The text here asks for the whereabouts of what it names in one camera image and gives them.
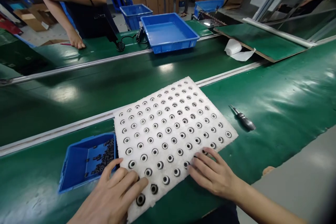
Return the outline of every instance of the blue stool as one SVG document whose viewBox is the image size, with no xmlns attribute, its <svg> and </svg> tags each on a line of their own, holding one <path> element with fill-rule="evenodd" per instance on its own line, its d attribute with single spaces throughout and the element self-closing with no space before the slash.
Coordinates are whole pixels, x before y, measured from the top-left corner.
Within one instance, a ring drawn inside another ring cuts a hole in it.
<svg viewBox="0 0 336 224">
<path fill-rule="evenodd" d="M 124 0 L 112 0 L 115 11 L 121 12 L 120 6 L 125 6 Z"/>
</svg>

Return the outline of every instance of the finger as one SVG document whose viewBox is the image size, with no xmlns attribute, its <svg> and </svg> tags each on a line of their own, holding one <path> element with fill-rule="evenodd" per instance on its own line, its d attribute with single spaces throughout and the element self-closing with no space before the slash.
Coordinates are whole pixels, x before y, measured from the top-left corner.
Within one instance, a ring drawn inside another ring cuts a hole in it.
<svg viewBox="0 0 336 224">
<path fill-rule="evenodd" d="M 192 167 L 191 165 L 189 165 L 188 166 L 188 171 L 189 171 L 190 176 L 195 180 L 195 182 L 199 186 L 201 186 L 201 187 L 203 187 L 203 188 L 205 188 L 207 190 L 209 190 L 211 188 L 211 185 L 212 185 L 211 181 L 208 180 L 207 178 L 205 178 L 198 171 L 196 171 L 196 169 L 194 167 Z"/>
<path fill-rule="evenodd" d="M 117 165 L 120 164 L 123 161 L 123 158 L 119 159 L 114 159 L 112 160 L 103 170 L 103 173 L 101 174 L 100 180 L 102 181 L 108 181 L 110 179 L 111 172 L 113 168 Z"/>
<path fill-rule="evenodd" d="M 217 163 L 219 163 L 220 165 L 226 165 L 226 162 L 222 159 L 222 157 L 212 148 L 209 147 L 204 147 L 203 148 L 206 152 L 208 152 L 211 156 L 213 156 Z"/>
<path fill-rule="evenodd" d="M 216 173 L 219 173 L 221 170 L 221 167 L 219 164 L 217 164 L 215 161 L 213 161 L 211 158 L 209 158 L 208 156 L 205 156 L 202 153 L 197 152 L 195 154 L 195 156 L 202 160 L 207 166 L 209 166 L 213 171 L 215 171 Z"/>
<path fill-rule="evenodd" d="M 139 194 L 145 189 L 147 185 L 148 179 L 146 177 L 143 177 L 125 193 L 122 201 L 127 208 L 139 196 Z"/>
<path fill-rule="evenodd" d="M 115 186 L 116 184 L 118 184 L 128 173 L 128 170 L 120 167 L 112 176 L 112 178 L 110 178 L 110 180 L 107 182 L 108 187 L 112 188 L 113 186 Z"/>
<path fill-rule="evenodd" d="M 205 177 L 209 180 L 213 181 L 217 178 L 218 174 L 215 173 L 210 167 L 205 165 L 201 160 L 198 158 L 193 157 L 192 162 L 194 167 L 197 168 Z"/>
</svg>

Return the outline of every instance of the gray floor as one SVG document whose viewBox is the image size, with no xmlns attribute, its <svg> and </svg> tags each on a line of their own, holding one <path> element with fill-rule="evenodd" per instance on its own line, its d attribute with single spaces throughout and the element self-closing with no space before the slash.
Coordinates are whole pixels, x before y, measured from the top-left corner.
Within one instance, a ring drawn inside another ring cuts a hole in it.
<svg viewBox="0 0 336 224">
<path fill-rule="evenodd" d="M 308 223 L 322 223 L 335 196 L 336 126 L 253 184 Z M 237 209 L 241 224 L 256 223 Z"/>
</svg>

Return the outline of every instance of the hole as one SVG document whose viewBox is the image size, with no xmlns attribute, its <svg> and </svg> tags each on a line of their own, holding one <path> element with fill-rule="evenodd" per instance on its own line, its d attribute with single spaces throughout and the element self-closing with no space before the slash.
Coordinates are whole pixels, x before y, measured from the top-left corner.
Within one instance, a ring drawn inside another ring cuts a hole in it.
<svg viewBox="0 0 336 224">
<path fill-rule="evenodd" d="M 179 177 L 180 176 L 180 174 L 181 174 L 181 171 L 180 171 L 180 169 L 174 169 L 174 176 L 175 177 Z"/>
<path fill-rule="evenodd" d="M 173 155 L 168 155 L 167 160 L 168 160 L 168 163 L 172 163 L 174 161 Z"/>
<path fill-rule="evenodd" d="M 135 161 L 134 161 L 134 160 L 131 160 L 131 161 L 128 163 L 128 168 L 133 169 L 134 166 L 135 166 Z"/>
<path fill-rule="evenodd" d="M 146 162 L 147 159 L 148 159 L 148 157 L 147 157 L 146 154 L 142 154 L 142 155 L 141 155 L 141 160 L 142 160 L 142 161 Z"/>
<path fill-rule="evenodd" d="M 147 168 L 146 170 L 145 170 L 145 176 L 147 176 L 147 177 L 150 177 L 151 175 L 152 175 L 152 169 L 151 168 Z"/>
<path fill-rule="evenodd" d="M 225 132 L 225 135 L 226 135 L 228 138 L 231 138 L 231 137 L 232 137 L 230 131 L 226 131 L 226 132 Z"/>
<path fill-rule="evenodd" d="M 150 185 L 150 191 L 152 192 L 152 194 L 154 194 L 154 195 L 157 194 L 158 190 L 159 190 L 159 188 L 158 188 L 157 185 L 155 185 L 155 184 Z"/>
<path fill-rule="evenodd" d="M 133 149 L 132 148 L 128 148 L 126 150 L 126 155 L 130 155 L 132 152 L 133 152 Z"/>
<path fill-rule="evenodd" d="M 163 179 L 162 179 L 162 181 L 163 181 L 163 184 L 164 184 L 164 185 L 168 185 L 169 182 L 170 182 L 170 179 L 169 179 L 168 176 L 164 176 Z"/>
<path fill-rule="evenodd" d="M 190 163 L 189 163 L 188 161 L 185 161 L 185 162 L 183 163 L 183 166 L 184 166 L 185 169 L 188 167 L 188 165 L 190 165 Z"/>
<path fill-rule="evenodd" d="M 140 195 L 137 197 L 137 199 L 136 199 L 136 204 L 137 204 L 139 207 L 141 207 L 141 206 L 144 205 L 145 201 L 146 201 L 146 197 L 145 197 L 145 195 L 144 195 L 144 194 L 140 194 Z"/>
</svg>

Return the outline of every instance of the blue plastic bin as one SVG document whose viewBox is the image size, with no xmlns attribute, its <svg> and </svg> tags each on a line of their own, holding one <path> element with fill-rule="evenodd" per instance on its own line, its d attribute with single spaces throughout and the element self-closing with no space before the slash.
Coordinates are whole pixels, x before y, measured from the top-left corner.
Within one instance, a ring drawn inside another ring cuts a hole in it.
<svg viewBox="0 0 336 224">
<path fill-rule="evenodd" d="M 153 15 L 153 11 L 143 4 L 122 6 L 120 10 L 130 30 L 139 30 L 140 18 Z"/>
<path fill-rule="evenodd" d="M 100 178 L 104 167 L 116 158 L 116 145 L 114 133 L 91 136 L 69 145 L 65 154 L 58 193 L 68 192 Z"/>
<path fill-rule="evenodd" d="M 176 13 L 141 17 L 155 54 L 194 47 L 199 36 Z"/>
<path fill-rule="evenodd" d="M 213 12 L 216 11 L 217 6 L 220 8 L 224 5 L 224 0 L 207 0 L 195 2 L 194 15 L 198 17 L 199 11 Z"/>
</svg>

